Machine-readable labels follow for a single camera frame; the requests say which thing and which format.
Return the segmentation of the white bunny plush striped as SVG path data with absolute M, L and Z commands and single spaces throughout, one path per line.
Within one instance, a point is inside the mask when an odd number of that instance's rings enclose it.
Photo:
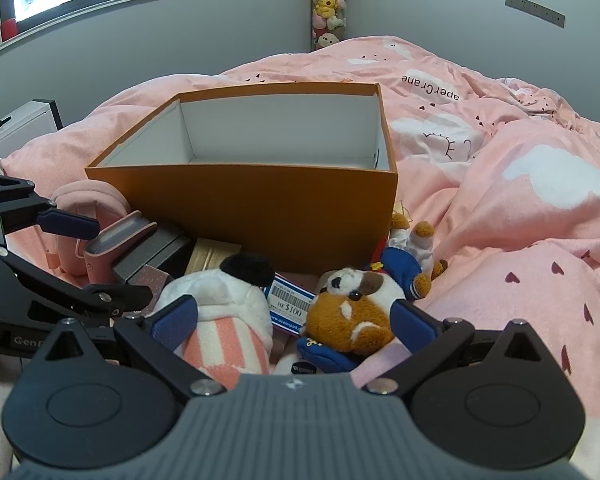
M 163 289 L 156 311 L 181 296 L 196 300 L 198 320 L 174 352 L 227 389 L 242 375 L 267 375 L 273 325 L 264 290 L 275 278 L 267 258 L 242 254 L 217 269 L 177 278 Z

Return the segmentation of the pink fabric pouch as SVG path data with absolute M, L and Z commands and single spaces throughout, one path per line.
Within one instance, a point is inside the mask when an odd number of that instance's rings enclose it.
M 63 185 L 50 200 L 56 205 L 52 226 L 59 232 L 44 234 L 47 263 L 52 270 L 83 276 L 84 245 L 125 217 L 131 211 L 130 205 L 111 184 L 97 180 Z

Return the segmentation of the brown white dog plush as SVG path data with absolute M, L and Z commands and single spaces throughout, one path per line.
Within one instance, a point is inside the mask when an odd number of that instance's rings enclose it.
M 390 311 L 403 289 L 388 274 L 344 268 L 312 300 L 297 351 L 323 373 L 354 370 L 394 339 Z

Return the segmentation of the pink printed duvet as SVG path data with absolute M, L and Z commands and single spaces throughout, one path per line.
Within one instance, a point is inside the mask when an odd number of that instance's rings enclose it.
M 396 37 L 272 55 L 215 75 L 126 89 L 56 133 L 0 159 L 0 174 L 47 196 L 171 96 L 256 82 L 379 84 L 398 199 L 436 230 L 449 269 L 422 305 L 482 328 L 525 318 L 583 401 L 572 463 L 600 479 L 600 123 L 556 92 L 492 79 Z

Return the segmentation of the gold yellow box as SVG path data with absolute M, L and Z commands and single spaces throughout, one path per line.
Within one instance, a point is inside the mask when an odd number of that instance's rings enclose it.
M 198 238 L 192 255 L 187 263 L 185 273 L 192 274 L 204 270 L 217 269 L 222 261 L 240 252 L 242 246 L 208 238 Z

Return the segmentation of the white appliance beside bed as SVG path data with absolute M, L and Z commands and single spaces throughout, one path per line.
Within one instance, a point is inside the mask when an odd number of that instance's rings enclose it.
M 0 119 L 0 158 L 63 126 L 54 100 L 34 99 L 24 103 Z

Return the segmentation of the orange cardboard box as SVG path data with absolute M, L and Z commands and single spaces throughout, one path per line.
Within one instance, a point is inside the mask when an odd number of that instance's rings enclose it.
M 370 263 L 398 187 L 381 90 L 359 82 L 182 92 L 85 171 L 151 220 L 316 275 Z

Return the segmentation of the white blue price tag card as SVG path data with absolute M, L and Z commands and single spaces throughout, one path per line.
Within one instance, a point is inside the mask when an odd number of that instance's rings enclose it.
M 314 292 L 309 292 L 275 274 L 272 284 L 264 290 L 264 294 L 268 300 L 273 326 L 298 337 L 306 324 L 306 315 L 315 298 Z

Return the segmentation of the grey wall rail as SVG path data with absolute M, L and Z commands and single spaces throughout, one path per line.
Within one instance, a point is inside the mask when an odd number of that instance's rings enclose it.
M 531 0 L 505 0 L 505 5 L 508 8 L 529 14 L 534 18 L 539 18 L 540 20 L 546 21 L 557 27 L 565 27 L 565 15 L 550 9 L 547 6 L 542 6 L 542 4 Z

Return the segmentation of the dark grey box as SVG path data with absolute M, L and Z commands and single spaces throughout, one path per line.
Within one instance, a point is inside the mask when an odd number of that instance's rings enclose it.
M 179 278 L 185 273 L 192 250 L 193 240 L 184 232 L 158 228 L 114 263 L 114 277 L 117 283 L 129 284 L 143 266 L 154 266 Z

